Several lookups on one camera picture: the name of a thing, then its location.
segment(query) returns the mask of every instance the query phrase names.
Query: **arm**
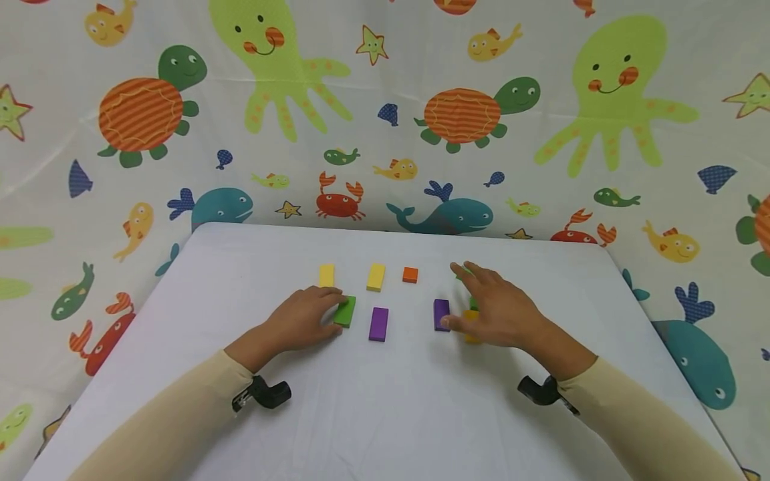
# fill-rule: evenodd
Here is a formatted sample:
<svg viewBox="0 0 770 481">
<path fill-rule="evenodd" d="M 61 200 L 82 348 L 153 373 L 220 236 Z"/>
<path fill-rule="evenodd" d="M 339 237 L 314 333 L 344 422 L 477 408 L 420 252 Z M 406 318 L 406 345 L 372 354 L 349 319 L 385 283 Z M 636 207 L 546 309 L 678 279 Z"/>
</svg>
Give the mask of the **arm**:
<svg viewBox="0 0 770 481">
<path fill-rule="evenodd" d="M 580 419 L 612 449 L 636 481 L 740 479 L 711 445 L 679 415 L 625 374 L 546 319 L 532 300 L 495 271 L 471 262 L 462 279 L 479 305 L 474 321 L 456 316 L 444 327 L 496 346 L 517 347 L 558 381 Z"/>
<path fill-rule="evenodd" d="M 321 316 L 344 302 L 335 288 L 309 287 L 291 295 L 260 326 L 165 388 L 120 426 L 69 481 L 166 481 L 187 456 L 210 443 L 233 417 L 232 402 L 253 373 L 288 350 L 338 336 Z"/>
</svg>

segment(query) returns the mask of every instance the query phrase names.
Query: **black clip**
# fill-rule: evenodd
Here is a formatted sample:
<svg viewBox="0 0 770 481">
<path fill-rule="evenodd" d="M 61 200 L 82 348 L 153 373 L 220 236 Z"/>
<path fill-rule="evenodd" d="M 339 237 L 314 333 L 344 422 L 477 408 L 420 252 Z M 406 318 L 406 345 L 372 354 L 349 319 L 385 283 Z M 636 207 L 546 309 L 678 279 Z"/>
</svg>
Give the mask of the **black clip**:
<svg viewBox="0 0 770 481">
<path fill-rule="evenodd" d="M 548 376 L 542 386 L 537 384 L 530 376 L 525 376 L 521 382 L 519 382 L 517 389 L 538 406 L 549 406 L 558 400 L 561 400 L 564 405 L 572 411 L 572 414 L 575 414 L 576 416 L 580 415 L 580 412 L 577 409 L 575 409 L 565 398 L 561 397 L 556 379 L 554 379 L 553 376 Z"/>
<path fill-rule="evenodd" d="M 254 376 L 249 387 L 233 399 L 233 411 L 239 412 L 246 405 L 249 397 L 253 397 L 262 407 L 275 409 L 291 399 L 291 388 L 286 381 L 269 387 L 262 376 Z"/>
</svg>

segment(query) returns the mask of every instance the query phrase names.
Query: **sleeve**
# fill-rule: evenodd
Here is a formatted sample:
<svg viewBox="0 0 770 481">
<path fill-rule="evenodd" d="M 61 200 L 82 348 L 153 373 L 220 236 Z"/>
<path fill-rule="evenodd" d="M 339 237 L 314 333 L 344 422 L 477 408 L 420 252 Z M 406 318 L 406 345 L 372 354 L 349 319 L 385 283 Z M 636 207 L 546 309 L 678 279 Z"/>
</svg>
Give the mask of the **sleeve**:
<svg viewBox="0 0 770 481">
<path fill-rule="evenodd" d="M 187 372 L 134 413 L 69 481 L 167 481 L 234 416 L 233 398 L 252 373 L 224 351 Z"/>
<path fill-rule="evenodd" d="M 678 414 L 602 358 L 558 385 L 634 481 L 742 479 Z"/>
</svg>

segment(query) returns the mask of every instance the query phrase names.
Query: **white table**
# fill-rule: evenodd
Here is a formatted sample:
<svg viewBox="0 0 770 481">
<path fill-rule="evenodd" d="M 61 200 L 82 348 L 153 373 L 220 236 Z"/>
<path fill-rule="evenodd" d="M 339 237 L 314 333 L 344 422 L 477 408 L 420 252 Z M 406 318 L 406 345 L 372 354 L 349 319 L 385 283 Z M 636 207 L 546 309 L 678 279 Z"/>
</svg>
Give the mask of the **white table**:
<svg viewBox="0 0 770 481">
<path fill-rule="evenodd" d="M 467 291 L 448 268 L 465 259 L 518 284 L 546 316 L 731 459 L 597 246 L 208 224 L 184 246 L 25 480 L 67 479 L 175 378 L 262 322 L 291 292 L 317 283 L 324 263 L 335 264 L 336 285 L 357 297 L 350 329 L 331 346 L 271 362 L 261 374 L 270 385 L 286 380 L 293 398 L 275 411 L 244 410 L 186 469 L 190 479 L 628 479 L 560 403 L 536 406 L 517 392 L 523 376 L 547 376 L 532 358 L 434 331 L 434 299 L 449 299 L 452 312 L 467 308 Z M 366 291 L 374 262 L 387 266 L 379 293 Z M 420 270 L 416 285 L 401 281 L 404 266 Z M 374 306 L 390 310 L 385 343 L 368 340 Z"/>
</svg>

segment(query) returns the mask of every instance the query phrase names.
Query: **fabric backdrop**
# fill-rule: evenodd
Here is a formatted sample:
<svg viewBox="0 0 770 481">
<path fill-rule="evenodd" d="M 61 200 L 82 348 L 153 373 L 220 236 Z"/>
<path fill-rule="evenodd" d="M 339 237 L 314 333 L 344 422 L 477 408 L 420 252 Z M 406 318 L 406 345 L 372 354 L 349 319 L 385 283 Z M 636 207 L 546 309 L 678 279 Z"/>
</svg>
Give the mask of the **fabric backdrop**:
<svg viewBox="0 0 770 481">
<path fill-rule="evenodd" d="M 0 478 L 211 221 L 605 245 L 770 476 L 770 4 L 102 2 L 0 7 Z"/>
</svg>

